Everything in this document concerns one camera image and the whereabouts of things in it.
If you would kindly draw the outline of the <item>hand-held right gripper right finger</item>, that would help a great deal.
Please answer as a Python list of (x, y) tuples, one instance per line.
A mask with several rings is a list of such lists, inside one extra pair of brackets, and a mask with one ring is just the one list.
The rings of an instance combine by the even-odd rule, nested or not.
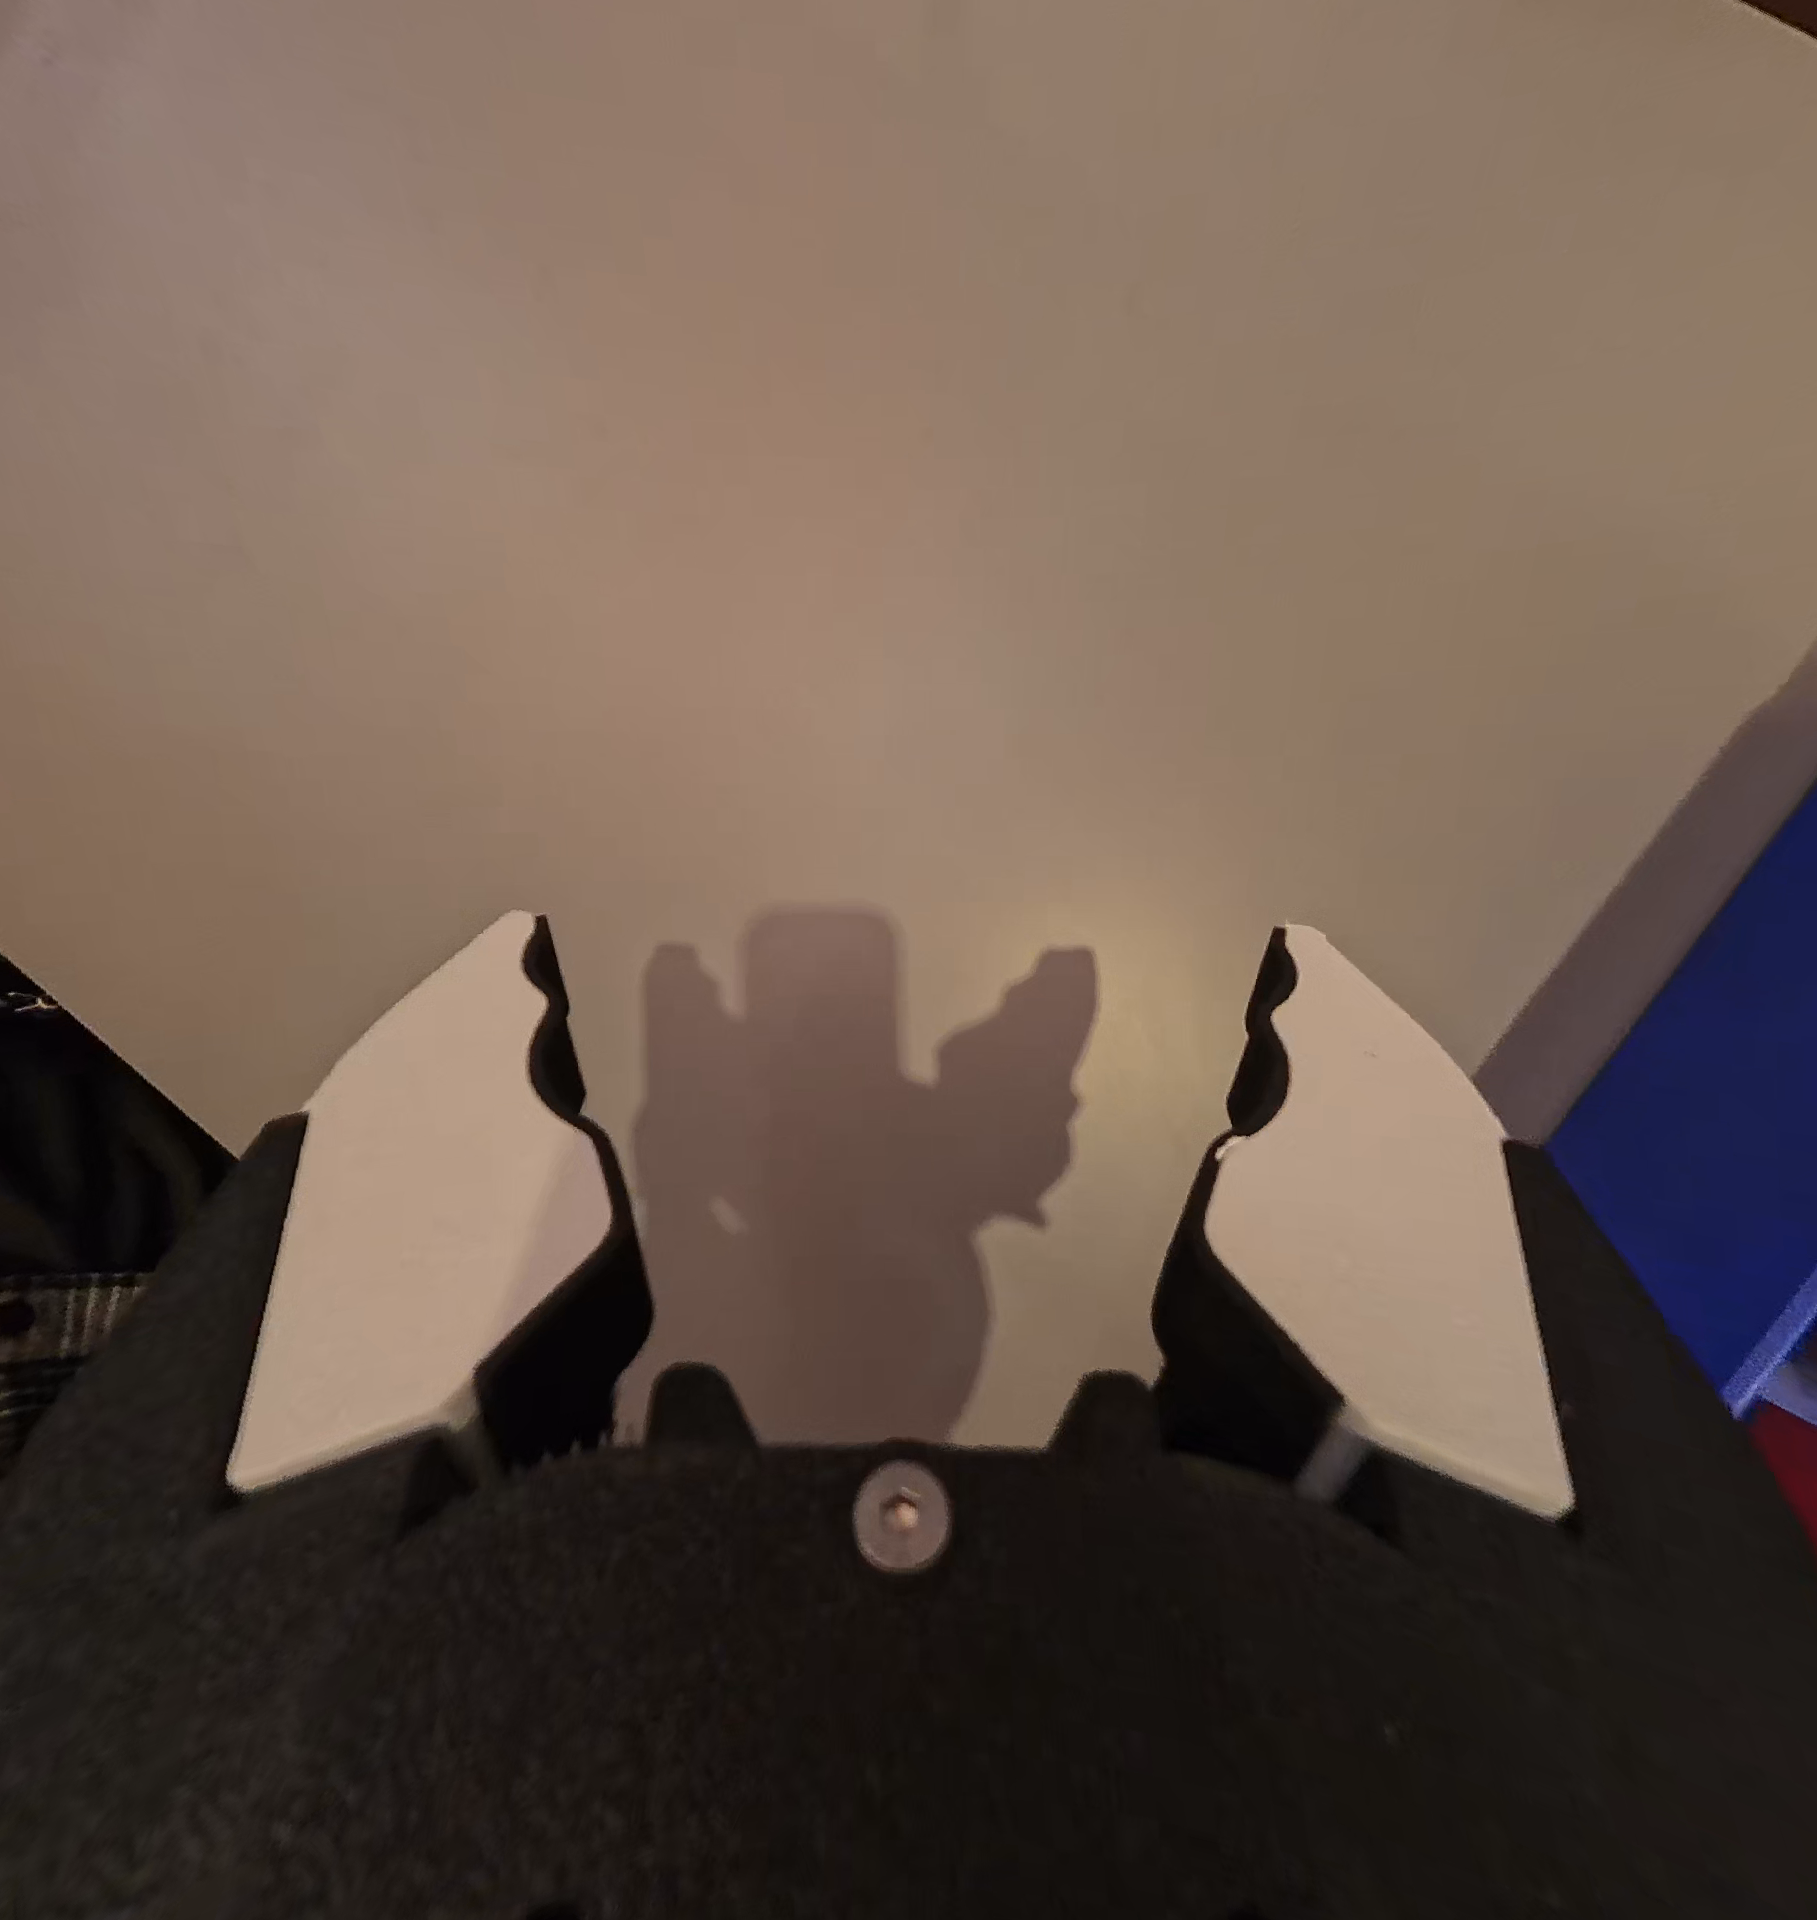
[(1380, 1461), (1573, 1510), (1505, 1133), (1320, 932), (1273, 930), (1152, 1298), (1166, 1449), (1338, 1503)]

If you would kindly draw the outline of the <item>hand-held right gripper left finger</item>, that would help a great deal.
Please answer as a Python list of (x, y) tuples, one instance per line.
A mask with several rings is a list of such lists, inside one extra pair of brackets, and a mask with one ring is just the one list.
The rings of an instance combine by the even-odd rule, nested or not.
[(547, 917), (510, 910), (327, 1073), (301, 1111), (231, 1492), (419, 1439), (476, 1476), (606, 1442), (653, 1297), (567, 1014)]

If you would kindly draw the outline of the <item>blue plastic bin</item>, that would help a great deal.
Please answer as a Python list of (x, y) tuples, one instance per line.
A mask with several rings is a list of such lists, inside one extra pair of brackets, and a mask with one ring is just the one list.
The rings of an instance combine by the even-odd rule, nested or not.
[(1750, 1430), (1817, 1320), (1817, 778), (1547, 1153)]

